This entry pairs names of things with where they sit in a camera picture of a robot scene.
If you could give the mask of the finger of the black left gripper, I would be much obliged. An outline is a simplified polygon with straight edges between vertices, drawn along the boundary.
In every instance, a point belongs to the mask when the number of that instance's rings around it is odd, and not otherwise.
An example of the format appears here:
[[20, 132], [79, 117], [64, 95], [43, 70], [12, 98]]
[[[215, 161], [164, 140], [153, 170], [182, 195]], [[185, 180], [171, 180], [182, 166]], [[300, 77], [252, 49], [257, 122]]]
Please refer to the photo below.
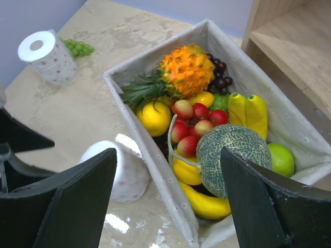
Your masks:
[[1, 108], [1, 144], [8, 143], [13, 152], [26, 152], [55, 146], [48, 137], [30, 129]]
[[1, 192], [10, 193], [18, 188], [55, 175], [56, 172], [28, 165], [10, 149], [1, 149]]

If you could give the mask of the wicker basket with liner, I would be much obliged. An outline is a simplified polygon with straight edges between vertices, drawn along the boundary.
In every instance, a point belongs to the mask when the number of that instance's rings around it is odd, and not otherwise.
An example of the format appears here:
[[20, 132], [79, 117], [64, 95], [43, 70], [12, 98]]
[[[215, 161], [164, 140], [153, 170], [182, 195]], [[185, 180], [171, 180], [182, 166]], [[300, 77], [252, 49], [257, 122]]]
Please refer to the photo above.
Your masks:
[[170, 166], [152, 137], [119, 96], [122, 86], [138, 81], [140, 75], [151, 74], [157, 62], [166, 54], [190, 43], [200, 45], [226, 63], [225, 72], [234, 80], [229, 97], [231, 115], [244, 115], [249, 95], [264, 100], [265, 104], [258, 105], [258, 109], [260, 113], [268, 115], [267, 139], [270, 142], [281, 143], [291, 150], [297, 168], [294, 180], [312, 185], [328, 175], [330, 144], [278, 86], [211, 20], [204, 20], [106, 71], [104, 79], [179, 232], [190, 247], [214, 247], [234, 234], [232, 218], [227, 217], [211, 225], [205, 236], [199, 236], [198, 220], [192, 209], [180, 208], [187, 199], [179, 188]]

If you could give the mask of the green netted toy melon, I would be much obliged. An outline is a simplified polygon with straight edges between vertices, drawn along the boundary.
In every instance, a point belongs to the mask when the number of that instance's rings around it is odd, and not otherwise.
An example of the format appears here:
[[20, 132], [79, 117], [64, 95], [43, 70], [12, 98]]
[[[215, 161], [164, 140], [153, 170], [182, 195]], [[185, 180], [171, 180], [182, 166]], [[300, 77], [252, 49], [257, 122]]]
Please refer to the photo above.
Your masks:
[[240, 125], [219, 125], [203, 135], [197, 144], [196, 162], [176, 154], [171, 145], [168, 149], [171, 156], [198, 169], [202, 184], [210, 193], [227, 199], [221, 169], [221, 162], [225, 160], [221, 155], [224, 147], [257, 165], [272, 169], [272, 155], [265, 139], [256, 131]]

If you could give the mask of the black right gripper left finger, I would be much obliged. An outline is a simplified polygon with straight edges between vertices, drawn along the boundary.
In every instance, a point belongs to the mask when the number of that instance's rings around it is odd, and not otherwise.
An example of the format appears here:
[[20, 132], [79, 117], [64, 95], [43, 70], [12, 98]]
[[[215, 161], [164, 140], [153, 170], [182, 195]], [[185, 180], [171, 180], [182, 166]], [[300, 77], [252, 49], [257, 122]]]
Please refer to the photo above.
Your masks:
[[24, 165], [10, 178], [1, 159], [1, 247], [98, 247], [116, 172], [108, 148], [54, 175]]

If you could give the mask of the orange toy pineapple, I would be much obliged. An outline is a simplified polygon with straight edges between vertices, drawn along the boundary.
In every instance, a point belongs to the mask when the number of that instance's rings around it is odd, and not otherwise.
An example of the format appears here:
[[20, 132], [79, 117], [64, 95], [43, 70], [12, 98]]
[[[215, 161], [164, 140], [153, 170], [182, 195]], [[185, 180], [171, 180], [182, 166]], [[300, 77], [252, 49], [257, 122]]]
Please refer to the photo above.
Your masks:
[[189, 99], [207, 89], [214, 79], [214, 68], [199, 45], [177, 47], [158, 63], [155, 74], [139, 75], [140, 82], [123, 86], [120, 97], [134, 111], [163, 96], [172, 100]]

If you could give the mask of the yellow toy lemon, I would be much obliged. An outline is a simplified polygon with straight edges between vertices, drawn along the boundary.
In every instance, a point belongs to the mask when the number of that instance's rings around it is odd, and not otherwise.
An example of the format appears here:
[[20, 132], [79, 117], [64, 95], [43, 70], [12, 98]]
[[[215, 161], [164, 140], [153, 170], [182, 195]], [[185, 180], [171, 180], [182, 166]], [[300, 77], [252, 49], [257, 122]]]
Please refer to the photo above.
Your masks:
[[161, 101], [151, 101], [136, 112], [136, 117], [152, 137], [164, 135], [171, 122], [171, 111]]

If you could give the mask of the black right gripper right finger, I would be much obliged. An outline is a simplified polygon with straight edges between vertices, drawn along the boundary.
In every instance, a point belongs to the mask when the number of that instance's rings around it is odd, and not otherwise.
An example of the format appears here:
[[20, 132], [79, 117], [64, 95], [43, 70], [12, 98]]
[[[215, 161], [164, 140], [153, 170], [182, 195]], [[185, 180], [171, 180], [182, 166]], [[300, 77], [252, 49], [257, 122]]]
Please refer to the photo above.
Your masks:
[[330, 247], [330, 192], [223, 147], [221, 169], [240, 247]]

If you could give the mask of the floral paper roll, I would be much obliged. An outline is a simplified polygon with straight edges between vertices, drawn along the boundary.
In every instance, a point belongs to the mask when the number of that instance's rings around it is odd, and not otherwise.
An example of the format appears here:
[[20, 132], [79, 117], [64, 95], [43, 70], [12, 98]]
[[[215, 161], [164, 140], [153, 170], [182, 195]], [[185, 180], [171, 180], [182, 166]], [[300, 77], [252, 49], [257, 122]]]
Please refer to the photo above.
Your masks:
[[54, 85], [69, 82], [78, 70], [73, 55], [52, 29], [27, 36], [19, 44], [17, 53], [20, 60]]
[[134, 155], [129, 148], [118, 142], [99, 141], [88, 147], [82, 154], [79, 163], [108, 148], [116, 149], [117, 155], [117, 167], [110, 200], [121, 203], [138, 200], [146, 191], [150, 174], [143, 160]]

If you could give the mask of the yellow toy banana bunch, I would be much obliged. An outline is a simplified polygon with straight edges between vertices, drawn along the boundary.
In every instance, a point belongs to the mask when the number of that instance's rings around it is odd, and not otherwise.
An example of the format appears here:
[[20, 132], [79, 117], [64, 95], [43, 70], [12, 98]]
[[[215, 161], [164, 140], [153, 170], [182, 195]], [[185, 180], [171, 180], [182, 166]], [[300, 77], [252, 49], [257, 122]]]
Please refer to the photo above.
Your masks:
[[228, 99], [230, 124], [241, 125], [260, 134], [264, 139], [268, 132], [268, 114], [265, 101], [257, 95], [245, 98], [239, 93], [233, 93]]

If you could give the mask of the green grape bunch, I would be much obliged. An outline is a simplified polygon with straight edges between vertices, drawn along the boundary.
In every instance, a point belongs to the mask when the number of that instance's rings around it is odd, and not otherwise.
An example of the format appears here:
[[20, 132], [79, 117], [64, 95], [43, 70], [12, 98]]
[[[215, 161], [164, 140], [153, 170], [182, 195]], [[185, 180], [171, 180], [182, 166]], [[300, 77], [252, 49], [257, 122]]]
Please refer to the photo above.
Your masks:
[[84, 41], [62, 39], [61, 37], [59, 39], [64, 43], [73, 57], [88, 56], [95, 50], [93, 46], [85, 43]]

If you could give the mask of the wooden shelf unit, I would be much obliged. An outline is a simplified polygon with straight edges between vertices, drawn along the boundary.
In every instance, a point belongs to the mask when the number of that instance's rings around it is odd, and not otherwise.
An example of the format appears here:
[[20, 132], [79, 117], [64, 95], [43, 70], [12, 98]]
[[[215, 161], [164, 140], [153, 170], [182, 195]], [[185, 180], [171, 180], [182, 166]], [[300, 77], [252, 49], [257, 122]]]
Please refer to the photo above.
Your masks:
[[242, 49], [330, 141], [330, 1], [253, 1]]

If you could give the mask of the dark purple toy grapes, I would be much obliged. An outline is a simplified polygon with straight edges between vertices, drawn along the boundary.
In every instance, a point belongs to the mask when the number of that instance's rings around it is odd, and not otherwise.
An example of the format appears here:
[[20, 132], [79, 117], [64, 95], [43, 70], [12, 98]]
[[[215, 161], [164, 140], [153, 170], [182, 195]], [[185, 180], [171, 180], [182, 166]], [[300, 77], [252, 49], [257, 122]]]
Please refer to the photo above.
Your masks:
[[233, 79], [230, 76], [224, 76], [227, 68], [226, 63], [219, 58], [215, 58], [211, 53], [207, 53], [207, 57], [214, 64], [214, 79], [209, 83], [207, 91], [212, 94], [228, 94], [228, 87], [232, 85]]

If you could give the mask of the red toy strawberry cluster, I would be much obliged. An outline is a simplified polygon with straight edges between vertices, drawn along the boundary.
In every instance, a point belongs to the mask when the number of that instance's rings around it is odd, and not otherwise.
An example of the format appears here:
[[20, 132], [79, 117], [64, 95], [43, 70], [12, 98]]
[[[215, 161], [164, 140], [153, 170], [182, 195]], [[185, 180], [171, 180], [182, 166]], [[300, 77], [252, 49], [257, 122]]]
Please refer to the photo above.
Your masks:
[[228, 123], [228, 114], [222, 109], [212, 110], [200, 102], [179, 100], [171, 104], [176, 120], [170, 134], [175, 152], [184, 158], [195, 156], [198, 141], [212, 128]]

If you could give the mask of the yellow toy mango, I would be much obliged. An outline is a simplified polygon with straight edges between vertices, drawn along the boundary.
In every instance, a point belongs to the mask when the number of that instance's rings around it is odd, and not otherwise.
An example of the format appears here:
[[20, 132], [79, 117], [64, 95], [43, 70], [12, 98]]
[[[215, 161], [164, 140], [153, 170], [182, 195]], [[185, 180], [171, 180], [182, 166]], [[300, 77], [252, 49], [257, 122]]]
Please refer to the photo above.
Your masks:
[[189, 98], [188, 101], [191, 105], [194, 105], [195, 103], [201, 103], [205, 105], [207, 108], [209, 108], [214, 102], [214, 95], [204, 90], [201, 91], [195, 97]]

